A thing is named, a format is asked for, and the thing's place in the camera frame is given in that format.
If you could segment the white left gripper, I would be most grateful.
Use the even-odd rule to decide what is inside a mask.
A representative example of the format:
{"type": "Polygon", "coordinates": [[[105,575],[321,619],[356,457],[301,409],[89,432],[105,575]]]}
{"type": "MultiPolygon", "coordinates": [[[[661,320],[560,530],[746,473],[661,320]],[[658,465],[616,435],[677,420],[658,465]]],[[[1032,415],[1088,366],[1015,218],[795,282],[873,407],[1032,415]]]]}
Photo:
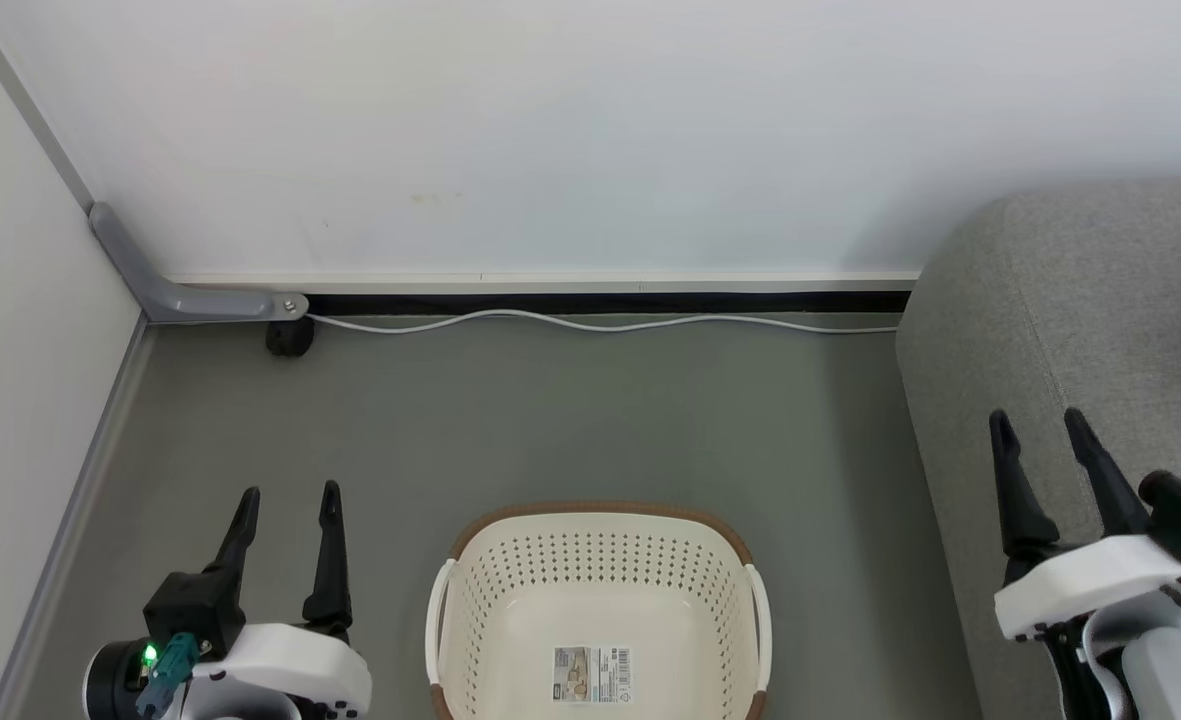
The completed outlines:
{"type": "MultiPolygon", "coordinates": [[[[215,559],[203,569],[241,593],[248,548],[257,532],[260,487],[247,487],[215,559]]],[[[346,642],[353,623],[342,496],[325,483],[314,587],[304,628],[246,626],[226,659],[197,665],[183,698],[183,720],[358,720],[367,716],[372,676],[346,642]]]]}

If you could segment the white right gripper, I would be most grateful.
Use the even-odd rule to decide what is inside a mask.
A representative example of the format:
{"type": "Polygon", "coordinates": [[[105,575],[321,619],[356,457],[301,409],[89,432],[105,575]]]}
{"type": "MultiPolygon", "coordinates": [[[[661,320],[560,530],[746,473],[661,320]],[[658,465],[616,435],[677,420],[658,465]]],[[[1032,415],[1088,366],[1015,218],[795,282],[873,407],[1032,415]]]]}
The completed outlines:
{"type": "Polygon", "coordinates": [[[1055,521],[1043,512],[1020,462],[1022,445],[1005,410],[988,415],[1001,551],[1006,557],[994,614],[1003,637],[1032,639],[1181,580],[1181,559],[1151,537],[1151,516],[1078,407],[1066,407],[1066,437],[1087,474],[1103,539],[1061,551],[1055,521]]]}

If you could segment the beige perforated laundry basket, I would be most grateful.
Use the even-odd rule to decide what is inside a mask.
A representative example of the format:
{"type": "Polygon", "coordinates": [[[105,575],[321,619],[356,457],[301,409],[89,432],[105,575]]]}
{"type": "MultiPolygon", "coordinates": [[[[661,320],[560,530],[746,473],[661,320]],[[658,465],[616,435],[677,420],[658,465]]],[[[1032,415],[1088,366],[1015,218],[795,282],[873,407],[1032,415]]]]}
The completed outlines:
{"type": "Polygon", "coordinates": [[[436,720],[764,720],[774,628],[726,521],[657,503],[527,503],[454,542],[424,647],[436,720]],[[637,700],[555,703],[557,646],[631,648],[637,700]]]}

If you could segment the grey fabric sofa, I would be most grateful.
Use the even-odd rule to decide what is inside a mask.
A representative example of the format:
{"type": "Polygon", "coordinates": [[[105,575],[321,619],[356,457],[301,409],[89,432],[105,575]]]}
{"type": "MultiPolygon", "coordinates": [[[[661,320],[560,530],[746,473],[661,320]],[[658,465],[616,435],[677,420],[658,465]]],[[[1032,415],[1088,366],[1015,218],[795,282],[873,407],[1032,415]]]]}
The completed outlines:
{"type": "Polygon", "coordinates": [[[1061,720],[1048,652],[1003,639],[988,415],[1006,411],[1066,543],[1101,537],[1064,413],[1131,483],[1181,477],[1181,179],[1014,194],[929,260],[896,334],[983,720],[1061,720]]]}

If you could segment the black caster wheel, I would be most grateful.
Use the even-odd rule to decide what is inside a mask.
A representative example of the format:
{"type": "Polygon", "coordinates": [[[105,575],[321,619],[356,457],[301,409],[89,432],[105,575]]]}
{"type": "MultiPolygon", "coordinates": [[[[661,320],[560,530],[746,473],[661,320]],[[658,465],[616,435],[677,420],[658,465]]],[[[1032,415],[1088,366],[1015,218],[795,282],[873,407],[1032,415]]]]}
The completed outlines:
{"type": "Polygon", "coordinates": [[[315,320],[306,316],[293,322],[269,322],[265,328],[265,348],[270,356],[305,356],[314,346],[315,320]]]}

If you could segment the paper label sticker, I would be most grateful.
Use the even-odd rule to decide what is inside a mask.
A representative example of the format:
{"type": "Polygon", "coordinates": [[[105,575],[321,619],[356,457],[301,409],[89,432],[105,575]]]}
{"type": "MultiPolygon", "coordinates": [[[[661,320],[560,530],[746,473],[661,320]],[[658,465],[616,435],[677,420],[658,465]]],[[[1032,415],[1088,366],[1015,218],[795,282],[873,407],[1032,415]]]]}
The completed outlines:
{"type": "Polygon", "coordinates": [[[637,700],[634,652],[625,646],[557,646],[552,700],[563,705],[631,705],[637,700]]]}

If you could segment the black baseboard strip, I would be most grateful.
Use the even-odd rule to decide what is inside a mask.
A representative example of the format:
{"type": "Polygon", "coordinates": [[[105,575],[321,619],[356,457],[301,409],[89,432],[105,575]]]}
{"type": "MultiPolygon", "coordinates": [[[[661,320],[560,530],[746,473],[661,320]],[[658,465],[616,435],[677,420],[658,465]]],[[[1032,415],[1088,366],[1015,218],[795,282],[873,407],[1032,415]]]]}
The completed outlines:
{"type": "Polygon", "coordinates": [[[902,313],[909,292],[791,293],[482,293],[376,295],[308,293],[308,310],[324,316],[458,316],[479,310],[544,315],[902,313]]]}

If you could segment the grey metal corner bracket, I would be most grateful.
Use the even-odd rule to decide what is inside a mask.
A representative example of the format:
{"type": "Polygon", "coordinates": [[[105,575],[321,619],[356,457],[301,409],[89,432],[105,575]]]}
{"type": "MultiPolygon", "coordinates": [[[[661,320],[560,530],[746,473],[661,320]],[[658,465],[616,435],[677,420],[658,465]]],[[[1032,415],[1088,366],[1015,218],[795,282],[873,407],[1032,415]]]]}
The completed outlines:
{"type": "Polygon", "coordinates": [[[151,323],[296,322],[306,318],[302,293],[211,290],[178,284],[156,271],[123,220],[106,202],[93,202],[90,229],[130,295],[151,323]]]}

